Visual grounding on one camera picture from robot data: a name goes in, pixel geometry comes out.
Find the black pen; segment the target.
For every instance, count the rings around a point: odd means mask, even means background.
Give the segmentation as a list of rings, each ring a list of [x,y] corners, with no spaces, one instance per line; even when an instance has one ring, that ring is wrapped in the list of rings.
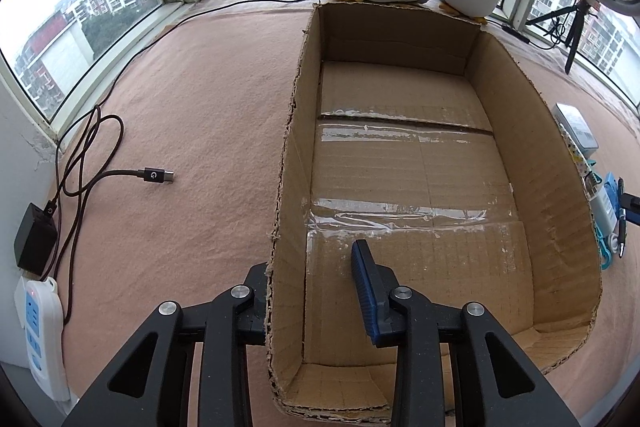
[[[622,177],[617,182],[617,198],[618,198],[618,257],[622,259],[626,248],[627,222],[626,209],[623,205],[624,180]]]

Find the blue plastic phone holder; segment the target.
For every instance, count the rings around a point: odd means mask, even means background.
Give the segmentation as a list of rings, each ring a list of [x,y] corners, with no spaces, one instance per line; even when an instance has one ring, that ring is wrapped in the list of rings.
[[[594,233],[601,259],[606,270],[624,243],[620,240],[620,182],[612,172],[604,178],[592,170],[586,178],[587,194],[594,218]]]

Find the brown cardboard box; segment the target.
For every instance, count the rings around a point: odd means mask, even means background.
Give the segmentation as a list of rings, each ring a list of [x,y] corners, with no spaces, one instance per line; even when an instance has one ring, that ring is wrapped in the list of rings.
[[[285,413],[390,419],[395,352],[364,329],[357,239],[435,303],[483,303],[544,372],[592,329],[602,282],[582,180],[532,77],[477,24],[367,3],[312,12],[268,265]]]

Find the patterned lighter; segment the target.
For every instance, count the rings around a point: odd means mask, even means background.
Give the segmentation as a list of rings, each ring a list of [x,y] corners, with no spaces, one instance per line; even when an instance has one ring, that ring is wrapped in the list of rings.
[[[588,160],[585,158],[585,155],[581,150],[579,150],[579,147],[570,135],[570,132],[568,132],[562,124],[559,124],[559,130],[567,147],[567,150],[570,152],[570,156],[572,156],[579,176],[581,176],[582,178],[589,176],[591,173],[591,166],[589,165]]]

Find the clear square plastic case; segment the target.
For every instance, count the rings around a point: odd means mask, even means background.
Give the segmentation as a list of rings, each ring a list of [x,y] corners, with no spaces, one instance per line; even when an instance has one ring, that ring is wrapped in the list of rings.
[[[599,144],[580,110],[573,105],[555,103],[552,114],[572,137],[585,158],[590,159],[597,152]]]

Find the white power strip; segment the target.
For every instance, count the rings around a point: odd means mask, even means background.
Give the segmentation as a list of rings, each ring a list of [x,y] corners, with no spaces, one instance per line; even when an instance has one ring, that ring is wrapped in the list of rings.
[[[70,399],[62,353],[63,308],[58,284],[20,277],[14,293],[18,319],[24,329],[27,362],[32,378],[55,402]]]

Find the black power adapter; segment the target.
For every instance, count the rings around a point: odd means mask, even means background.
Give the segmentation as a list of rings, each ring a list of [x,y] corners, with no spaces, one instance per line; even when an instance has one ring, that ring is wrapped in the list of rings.
[[[53,221],[56,206],[48,202],[41,209],[32,202],[27,206],[14,239],[14,256],[17,266],[35,275],[46,269],[58,230]]]

